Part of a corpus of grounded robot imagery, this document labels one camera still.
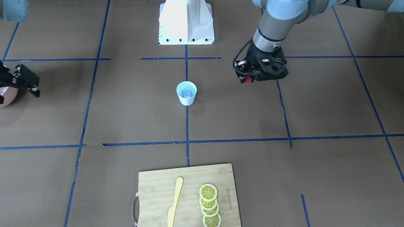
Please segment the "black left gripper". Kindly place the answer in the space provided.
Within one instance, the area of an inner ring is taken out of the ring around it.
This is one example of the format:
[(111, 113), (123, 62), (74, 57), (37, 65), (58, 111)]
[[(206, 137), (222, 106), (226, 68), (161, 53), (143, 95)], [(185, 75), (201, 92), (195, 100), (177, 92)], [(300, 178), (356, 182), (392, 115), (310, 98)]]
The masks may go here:
[(273, 52), (267, 53), (251, 44), (245, 60), (234, 61), (234, 69), (241, 84), (244, 84), (247, 76), (256, 81), (283, 79), (288, 74), (286, 64), (281, 47), (275, 47)]

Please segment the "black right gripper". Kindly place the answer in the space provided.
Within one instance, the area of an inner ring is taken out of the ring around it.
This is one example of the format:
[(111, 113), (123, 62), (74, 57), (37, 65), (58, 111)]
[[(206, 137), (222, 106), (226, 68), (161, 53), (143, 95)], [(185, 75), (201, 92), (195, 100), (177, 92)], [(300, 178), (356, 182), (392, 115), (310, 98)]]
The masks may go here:
[(8, 68), (1, 63), (0, 87), (12, 87), (29, 91), (36, 98), (40, 96), (39, 77), (23, 64)]

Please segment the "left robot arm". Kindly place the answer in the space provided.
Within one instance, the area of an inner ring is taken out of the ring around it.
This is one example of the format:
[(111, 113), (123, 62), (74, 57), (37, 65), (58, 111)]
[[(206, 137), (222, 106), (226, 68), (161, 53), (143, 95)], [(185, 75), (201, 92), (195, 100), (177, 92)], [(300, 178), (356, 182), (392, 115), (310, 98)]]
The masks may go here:
[(262, 18), (246, 46), (241, 61), (234, 59), (233, 69), (242, 84), (283, 79), (288, 75), (282, 43), (292, 27), (322, 14), (336, 5), (403, 13), (402, 0), (254, 0), (263, 10)]

